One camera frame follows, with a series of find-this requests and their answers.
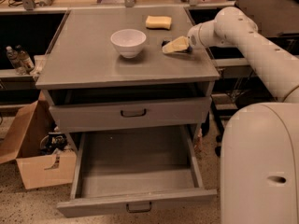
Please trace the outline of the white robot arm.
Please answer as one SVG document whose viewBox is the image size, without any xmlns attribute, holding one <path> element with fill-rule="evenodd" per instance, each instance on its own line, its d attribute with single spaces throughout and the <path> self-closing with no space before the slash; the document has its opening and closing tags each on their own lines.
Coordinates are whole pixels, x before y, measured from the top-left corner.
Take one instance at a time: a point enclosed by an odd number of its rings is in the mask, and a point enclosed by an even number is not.
<svg viewBox="0 0 299 224">
<path fill-rule="evenodd" d="M 236 47 L 273 95 L 227 122 L 221 142 L 221 224 L 299 224 L 299 59 L 258 32 L 236 7 L 166 43 Z"/>
</svg>

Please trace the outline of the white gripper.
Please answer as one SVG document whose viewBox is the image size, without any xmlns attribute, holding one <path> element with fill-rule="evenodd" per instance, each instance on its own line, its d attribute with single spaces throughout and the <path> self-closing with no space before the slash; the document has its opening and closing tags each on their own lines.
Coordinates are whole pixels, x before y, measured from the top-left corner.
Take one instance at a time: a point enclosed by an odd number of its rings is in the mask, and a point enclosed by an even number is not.
<svg viewBox="0 0 299 224">
<path fill-rule="evenodd" d="M 202 23 L 193 26 L 187 33 L 187 37 L 180 36 L 163 46 L 162 52 L 165 54 L 173 53 L 175 51 L 187 49 L 189 45 L 193 48 L 204 48 L 206 46 L 205 31 L 203 30 Z"/>
</svg>

